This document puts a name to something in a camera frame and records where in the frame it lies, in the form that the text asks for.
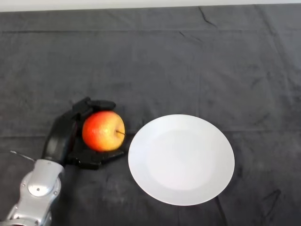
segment plate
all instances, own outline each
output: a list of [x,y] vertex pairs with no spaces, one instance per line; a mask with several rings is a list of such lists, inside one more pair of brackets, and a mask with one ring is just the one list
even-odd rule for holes
[[234,171],[229,141],[211,123],[190,115],[157,118],[135,135],[128,164],[136,183],[165,203],[190,206],[221,193]]

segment table surface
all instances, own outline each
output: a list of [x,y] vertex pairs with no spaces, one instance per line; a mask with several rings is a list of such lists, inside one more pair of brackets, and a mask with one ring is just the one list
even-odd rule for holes
[[54,225],[257,226],[301,222],[301,5],[0,14],[0,218],[18,200],[54,118],[90,96],[127,130],[198,116],[230,141],[228,187],[206,203],[161,203],[127,157],[67,167]]

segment wire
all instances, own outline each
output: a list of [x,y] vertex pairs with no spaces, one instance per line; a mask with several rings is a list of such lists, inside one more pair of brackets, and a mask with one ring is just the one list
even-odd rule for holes
[[21,157],[23,157],[23,158],[25,158],[25,159],[27,159],[27,160],[30,160],[30,161],[32,161],[32,162],[35,162],[35,161],[36,161],[35,159],[33,159],[33,158],[31,158],[31,157],[28,157],[28,156],[26,156],[26,155],[24,155],[24,154],[21,154],[21,153],[19,153],[19,152],[12,151],[12,150],[9,150],[9,151],[7,151],[7,152],[0,152],[0,153],[12,153],[12,154],[19,155],[19,156],[21,156]]

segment apple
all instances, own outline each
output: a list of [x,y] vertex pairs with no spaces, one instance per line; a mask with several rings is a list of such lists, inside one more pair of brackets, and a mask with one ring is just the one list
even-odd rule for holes
[[122,145],[125,126],[122,118],[115,112],[97,112],[84,122],[82,137],[86,145],[95,151],[113,151]]

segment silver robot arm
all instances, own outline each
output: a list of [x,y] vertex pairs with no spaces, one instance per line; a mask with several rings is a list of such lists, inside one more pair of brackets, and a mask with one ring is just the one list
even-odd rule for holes
[[12,208],[2,226],[49,226],[51,206],[61,191],[59,176],[63,166],[49,160],[36,161],[20,185],[19,202]]
[[60,176],[66,164],[96,170],[103,161],[123,154],[119,151],[112,156],[101,155],[98,160],[92,162],[91,156],[81,151],[72,155],[76,137],[81,137],[81,126],[85,119],[94,112],[114,108],[114,102],[91,101],[86,97],[74,104],[72,110],[55,120],[41,159],[36,161],[33,171],[22,180],[20,199],[7,219],[0,222],[0,226],[50,226],[51,208],[60,194]]

